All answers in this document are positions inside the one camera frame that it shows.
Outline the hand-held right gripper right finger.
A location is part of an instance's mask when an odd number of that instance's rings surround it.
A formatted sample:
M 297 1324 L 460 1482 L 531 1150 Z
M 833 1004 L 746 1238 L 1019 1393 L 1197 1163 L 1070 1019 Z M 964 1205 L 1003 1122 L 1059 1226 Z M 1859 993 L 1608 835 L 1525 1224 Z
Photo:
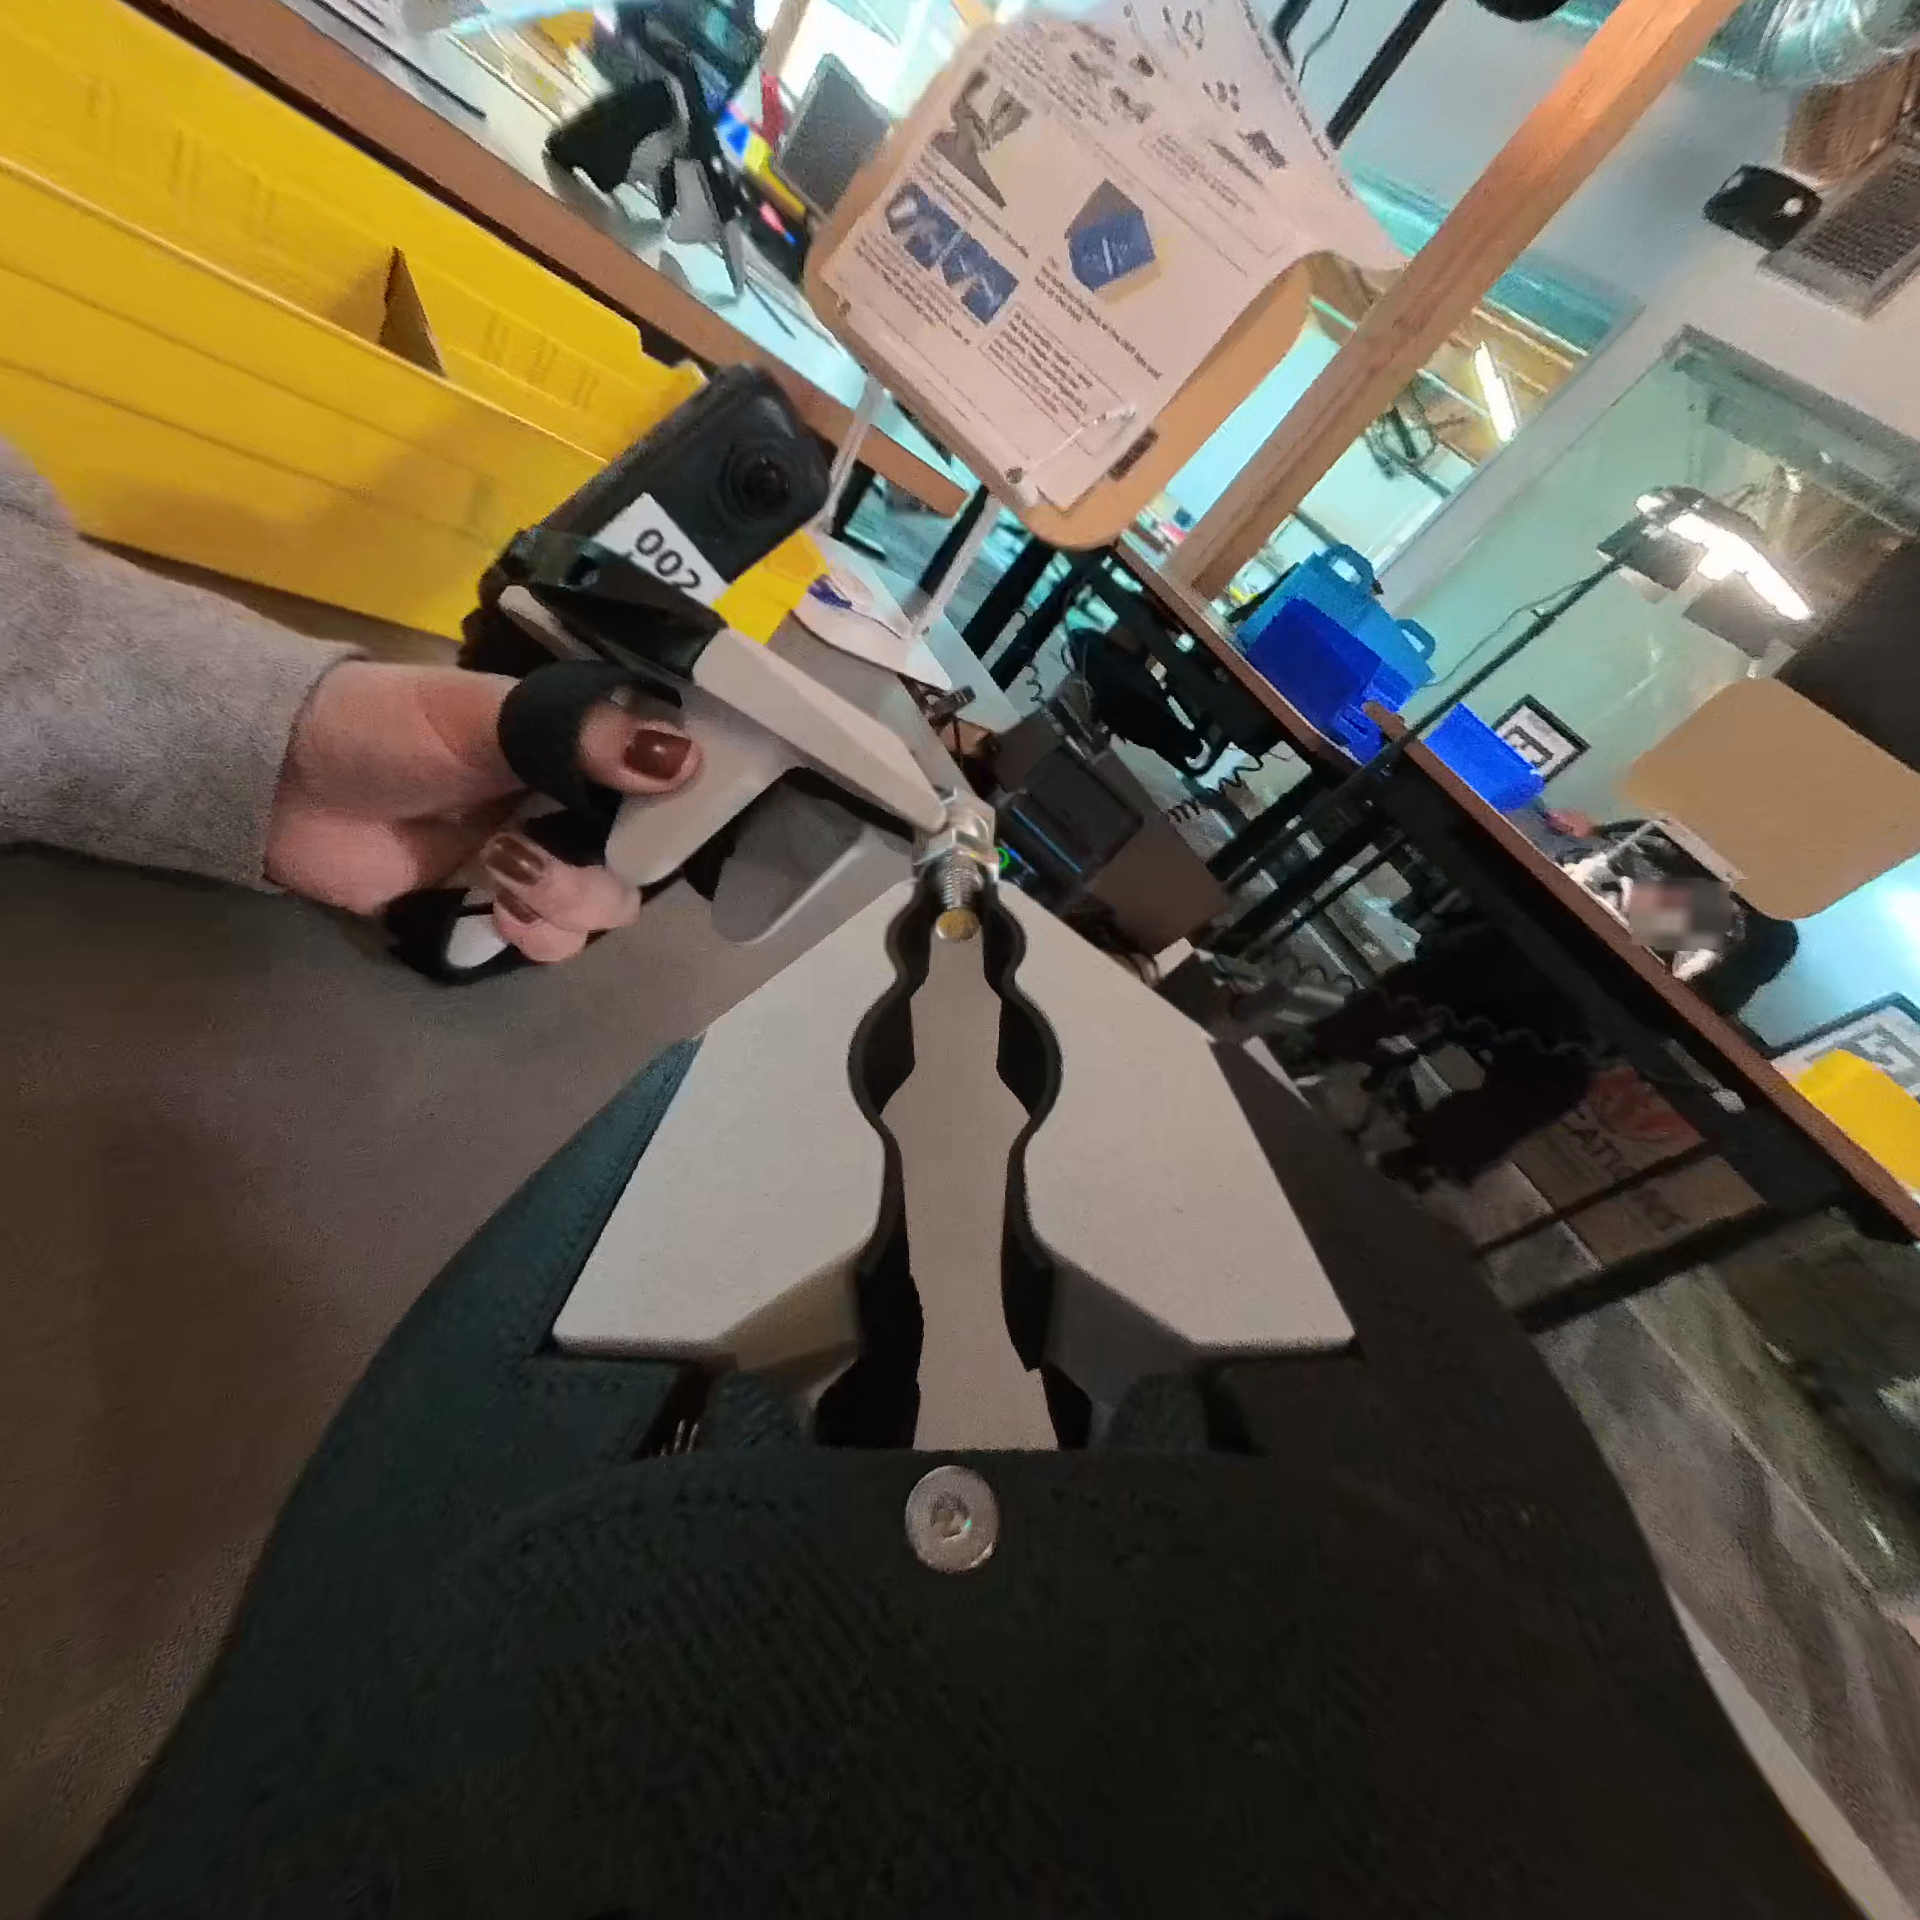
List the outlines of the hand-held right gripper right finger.
M 1349 1311 L 1201 1024 L 1019 891 L 985 920 L 1006 1157 L 1001 1313 L 1050 1441 L 1127 1392 L 1343 1357 Z

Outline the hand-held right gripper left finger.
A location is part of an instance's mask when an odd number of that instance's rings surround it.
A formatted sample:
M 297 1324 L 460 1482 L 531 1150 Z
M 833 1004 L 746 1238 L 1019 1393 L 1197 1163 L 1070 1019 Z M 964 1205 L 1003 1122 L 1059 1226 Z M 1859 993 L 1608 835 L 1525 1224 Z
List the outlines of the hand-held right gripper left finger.
M 559 1311 L 560 1353 L 754 1373 L 828 1444 L 914 1440 L 925 1311 L 885 1113 L 922 985 L 904 881 L 707 1028 Z

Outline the person's left forearm grey sleeve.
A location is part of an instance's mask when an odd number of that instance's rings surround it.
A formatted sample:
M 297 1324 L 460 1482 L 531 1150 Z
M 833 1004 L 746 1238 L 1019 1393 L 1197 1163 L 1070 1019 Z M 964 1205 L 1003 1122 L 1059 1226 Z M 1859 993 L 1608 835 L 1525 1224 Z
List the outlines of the person's left forearm grey sleeve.
M 355 648 L 97 549 L 2 446 L 2 847 L 269 886 L 296 724 Z

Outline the person's left hand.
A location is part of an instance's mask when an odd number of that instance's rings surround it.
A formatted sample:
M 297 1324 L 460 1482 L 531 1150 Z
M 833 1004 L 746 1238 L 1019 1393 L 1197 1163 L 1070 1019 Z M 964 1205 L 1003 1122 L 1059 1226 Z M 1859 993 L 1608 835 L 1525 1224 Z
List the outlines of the person's left hand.
M 528 802 L 499 744 L 515 681 L 347 660 L 301 709 L 263 842 L 280 891 L 377 915 L 414 891 L 472 904 L 463 940 L 559 963 L 641 915 L 641 888 L 515 826 Z

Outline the black power station with display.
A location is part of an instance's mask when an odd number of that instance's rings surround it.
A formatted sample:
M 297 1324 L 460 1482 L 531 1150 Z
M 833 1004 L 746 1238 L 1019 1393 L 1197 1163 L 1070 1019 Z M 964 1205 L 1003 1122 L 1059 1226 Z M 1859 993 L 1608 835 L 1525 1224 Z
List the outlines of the black power station with display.
M 1091 752 L 1043 713 L 997 736 L 991 804 L 1015 886 L 1059 918 L 1095 903 L 1136 931 L 1183 931 L 1212 899 L 1167 804 L 1114 748 Z

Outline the cardboard divider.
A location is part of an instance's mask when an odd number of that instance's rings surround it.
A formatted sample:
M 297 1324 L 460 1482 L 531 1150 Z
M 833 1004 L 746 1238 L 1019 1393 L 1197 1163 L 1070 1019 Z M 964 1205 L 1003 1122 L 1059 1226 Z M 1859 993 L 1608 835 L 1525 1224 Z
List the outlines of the cardboard divider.
M 409 258 L 397 246 L 389 259 L 377 344 L 432 377 L 446 377 L 446 361 L 425 311 Z

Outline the idle black grey gripper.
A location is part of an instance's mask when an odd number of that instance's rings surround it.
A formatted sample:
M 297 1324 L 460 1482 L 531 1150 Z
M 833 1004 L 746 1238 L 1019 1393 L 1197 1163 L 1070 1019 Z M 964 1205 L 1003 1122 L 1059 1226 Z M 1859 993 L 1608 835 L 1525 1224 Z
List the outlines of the idle black grey gripper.
M 555 174 L 589 179 L 605 199 L 622 185 L 648 189 L 666 239 L 715 246 L 733 295 L 746 291 L 746 199 L 695 73 L 613 84 L 547 132 L 543 161 Z

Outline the yellow plastic bin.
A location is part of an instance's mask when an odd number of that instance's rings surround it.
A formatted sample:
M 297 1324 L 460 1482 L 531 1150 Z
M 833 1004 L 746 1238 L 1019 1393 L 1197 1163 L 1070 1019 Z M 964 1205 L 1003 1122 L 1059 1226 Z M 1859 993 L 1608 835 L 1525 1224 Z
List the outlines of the yellow plastic bin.
M 2 8 L 6 441 L 81 531 L 458 636 L 705 373 L 130 4 Z M 377 344 L 394 250 L 446 377 Z

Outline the large blue plastic bin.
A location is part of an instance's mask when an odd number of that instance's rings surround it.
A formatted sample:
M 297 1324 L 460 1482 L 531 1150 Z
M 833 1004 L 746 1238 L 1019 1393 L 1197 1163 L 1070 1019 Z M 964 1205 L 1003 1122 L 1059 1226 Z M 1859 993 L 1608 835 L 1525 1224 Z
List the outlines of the large blue plastic bin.
M 1432 681 L 1436 640 L 1385 608 L 1373 566 L 1331 545 L 1293 566 L 1238 626 L 1238 648 L 1309 727 L 1358 762 L 1373 758 L 1382 724 Z

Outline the small blue plastic bin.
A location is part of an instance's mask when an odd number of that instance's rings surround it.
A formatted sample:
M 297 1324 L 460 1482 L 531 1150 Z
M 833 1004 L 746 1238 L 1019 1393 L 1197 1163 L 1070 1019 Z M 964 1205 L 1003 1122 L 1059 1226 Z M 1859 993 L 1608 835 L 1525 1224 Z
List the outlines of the small blue plastic bin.
M 1543 794 L 1543 776 L 1468 707 L 1448 707 L 1419 744 L 1500 814 L 1525 809 Z

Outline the long wooden table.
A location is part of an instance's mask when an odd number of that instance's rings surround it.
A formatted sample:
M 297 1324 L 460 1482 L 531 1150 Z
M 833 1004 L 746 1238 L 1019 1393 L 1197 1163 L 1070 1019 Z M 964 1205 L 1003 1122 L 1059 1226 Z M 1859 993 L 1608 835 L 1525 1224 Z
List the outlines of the long wooden table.
M 1289 940 L 1391 854 L 1414 853 L 1572 995 L 1608 1043 L 1687 1117 L 1707 1154 L 1734 1167 L 1762 1201 L 1756 1211 L 1673 1242 L 1677 1260 L 1705 1260 L 1711 1250 L 1734 1247 L 1734 1232 L 1752 1235 L 1817 1211 L 1844 1211 L 1864 1235 L 1916 1242 L 1916 1197 L 1892 1171 L 1424 744 L 1407 744 L 1388 773 L 1363 773 L 1246 664 L 1213 611 L 1159 570 L 1140 539 L 1119 537 L 1110 557 L 1179 635 L 1236 677 L 1313 773 L 1293 798 L 1261 809 L 1213 858 L 1225 883 L 1256 873 L 1276 879 L 1272 891 L 1221 934 L 1220 951 Z

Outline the small yellow bin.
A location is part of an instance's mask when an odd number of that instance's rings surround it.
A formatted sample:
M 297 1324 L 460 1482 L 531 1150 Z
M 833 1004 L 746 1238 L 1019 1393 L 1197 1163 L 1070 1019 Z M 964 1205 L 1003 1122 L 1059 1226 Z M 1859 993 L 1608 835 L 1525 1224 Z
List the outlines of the small yellow bin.
M 1918 1193 L 1918 1098 L 1886 1066 L 1852 1048 L 1829 1048 L 1791 1081 L 1847 1138 Z

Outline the plain wooden board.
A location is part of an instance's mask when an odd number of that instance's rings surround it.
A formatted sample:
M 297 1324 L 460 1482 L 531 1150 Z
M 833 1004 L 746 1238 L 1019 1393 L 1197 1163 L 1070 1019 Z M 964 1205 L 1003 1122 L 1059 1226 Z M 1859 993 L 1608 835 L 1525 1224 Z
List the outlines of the plain wooden board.
M 1815 918 L 1918 854 L 1918 773 L 1778 679 L 1719 687 L 1618 778 L 1772 918 Z

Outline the studio lamp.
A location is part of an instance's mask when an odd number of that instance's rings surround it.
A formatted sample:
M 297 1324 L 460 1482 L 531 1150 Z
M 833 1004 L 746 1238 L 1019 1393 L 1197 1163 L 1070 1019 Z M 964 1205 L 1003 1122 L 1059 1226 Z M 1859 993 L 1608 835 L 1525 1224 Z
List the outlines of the studio lamp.
M 1764 527 L 1740 507 L 1693 486 L 1635 497 L 1633 513 L 1596 541 L 1596 554 L 1655 595 L 1677 595 L 1689 618 L 1732 630 L 1807 626 L 1815 608 L 1778 559 Z

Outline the wooden post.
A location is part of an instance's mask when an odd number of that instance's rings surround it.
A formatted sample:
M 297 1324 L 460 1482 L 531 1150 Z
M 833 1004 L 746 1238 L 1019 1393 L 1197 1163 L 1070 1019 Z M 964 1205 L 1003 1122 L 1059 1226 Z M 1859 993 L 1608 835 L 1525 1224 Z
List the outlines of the wooden post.
M 1203 600 L 1229 587 L 1734 9 L 1734 3 L 1624 3 L 1596 29 L 1187 533 L 1167 566 L 1173 584 Z

